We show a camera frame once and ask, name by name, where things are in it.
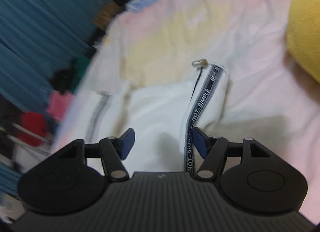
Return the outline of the white zip hoodie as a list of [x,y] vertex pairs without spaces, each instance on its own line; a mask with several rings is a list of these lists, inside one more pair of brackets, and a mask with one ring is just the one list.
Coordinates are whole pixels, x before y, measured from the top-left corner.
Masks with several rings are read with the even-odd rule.
[[159,84],[112,97],[104,94],[87,129],[86,142],[135,131],[135,144],[124,149],[125,168],[135,172],[194,173],[199,150],[193,129],[219,121],[229,81],[228,70],[198,60],[191,81]]

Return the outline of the pink garment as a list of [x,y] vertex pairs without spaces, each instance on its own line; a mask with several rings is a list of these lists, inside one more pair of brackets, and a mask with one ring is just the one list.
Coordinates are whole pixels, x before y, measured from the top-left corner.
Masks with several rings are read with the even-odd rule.
[[73,94],[68,91],[60,94],[59,91],[53,90],[49,96],[46,112],[54,120],[61,122],[64,119],[73,98]]

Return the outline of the red garment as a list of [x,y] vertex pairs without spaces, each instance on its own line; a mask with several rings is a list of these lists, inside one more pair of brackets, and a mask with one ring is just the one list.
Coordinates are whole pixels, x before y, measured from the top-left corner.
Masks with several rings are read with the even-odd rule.
[[21,127],[26,130],[18,132],[18,138],[32,146],[39,147],[43,144],[52,144],[47,136],[48,132],[48,124],[46,117],[43,114],[39,114],[36,112],[26,111],[21,116]]

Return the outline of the black garment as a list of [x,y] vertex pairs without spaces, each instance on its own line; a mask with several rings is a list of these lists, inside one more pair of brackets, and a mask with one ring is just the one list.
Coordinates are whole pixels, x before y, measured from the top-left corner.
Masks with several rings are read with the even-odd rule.
[[60,95],[71,90],[72,82],[75,77],[73,69],[61,69],[54,73],[53,77],[48,79],[52,89],[58,91]]

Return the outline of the green garment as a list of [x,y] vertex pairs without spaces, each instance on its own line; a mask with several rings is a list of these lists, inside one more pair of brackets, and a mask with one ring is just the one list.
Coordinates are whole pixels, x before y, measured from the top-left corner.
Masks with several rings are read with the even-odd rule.
[[78,55],[72,60],[73,84],[77,85],[85,74],[91,59],[85,55]]

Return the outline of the brown paper bag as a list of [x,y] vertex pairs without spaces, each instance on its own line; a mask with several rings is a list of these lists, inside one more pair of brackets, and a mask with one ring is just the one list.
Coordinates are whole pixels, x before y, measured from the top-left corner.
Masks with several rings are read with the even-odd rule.
[[124,10],[124,5],[119,6],[116,2],[112,1],[104,5],[104,7],[97,13],[93,23],[97,28],[106,30],[110,22]]

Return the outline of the pastel rainbow duvet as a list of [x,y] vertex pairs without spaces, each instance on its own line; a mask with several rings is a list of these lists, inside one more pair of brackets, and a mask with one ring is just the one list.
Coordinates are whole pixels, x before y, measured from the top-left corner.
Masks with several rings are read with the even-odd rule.
[[191,81],[193,62],[224,66],[219,121],[202,129],[230,141],[253,137],[308,181],[301,212],[319,222],[319,84],[289,55],[291,0],[134,1],[109,25],[54,141],[87,129],[104,94]]

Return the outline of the blue curtain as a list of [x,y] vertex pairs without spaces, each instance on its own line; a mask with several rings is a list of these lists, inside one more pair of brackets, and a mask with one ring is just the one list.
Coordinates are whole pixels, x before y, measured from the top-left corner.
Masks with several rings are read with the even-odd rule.
[[44,114],[50,79],[86,51],[108,0],[1,0],[1,95]]

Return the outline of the yellow plush toy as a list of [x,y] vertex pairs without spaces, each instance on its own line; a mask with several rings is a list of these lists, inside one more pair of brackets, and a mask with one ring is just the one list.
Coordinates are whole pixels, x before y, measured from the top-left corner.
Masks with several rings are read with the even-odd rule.
[[286,40],[297,63],[319,81],[319,0],[291,0]]

